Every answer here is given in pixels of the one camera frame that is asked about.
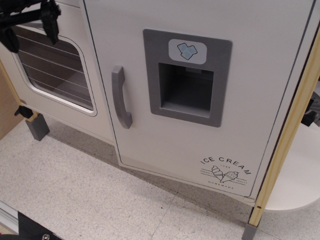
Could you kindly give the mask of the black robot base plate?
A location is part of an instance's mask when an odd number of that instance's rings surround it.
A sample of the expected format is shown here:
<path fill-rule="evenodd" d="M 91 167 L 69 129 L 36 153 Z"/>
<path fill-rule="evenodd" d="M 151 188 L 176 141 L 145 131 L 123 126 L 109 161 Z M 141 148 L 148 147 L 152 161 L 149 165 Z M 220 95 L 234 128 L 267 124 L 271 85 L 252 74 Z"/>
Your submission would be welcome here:
<path fill-rule="evenodd" d="M 19 240 L 62 240 L 60 236 L 43 227 L 21 212 L 18 212 Z"/>

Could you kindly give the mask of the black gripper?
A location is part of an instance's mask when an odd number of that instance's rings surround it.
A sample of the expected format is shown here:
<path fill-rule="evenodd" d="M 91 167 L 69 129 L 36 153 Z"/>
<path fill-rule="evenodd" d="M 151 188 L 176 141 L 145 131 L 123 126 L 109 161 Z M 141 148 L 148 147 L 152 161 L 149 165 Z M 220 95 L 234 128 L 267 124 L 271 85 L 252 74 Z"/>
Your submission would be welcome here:
<path fill-rule="evenodd" d="M 26 8 L 37 4 L 40 4 L 39 9 L 23 12 Z M 0 42 L 10 52 L 18 53 L 20 44 L 11 27 L 41 20 L 47 37 L 55 45 L 59 40 L 57 19 L 60 15 L 60 7 L 54 0 L 1 0 Z"/>

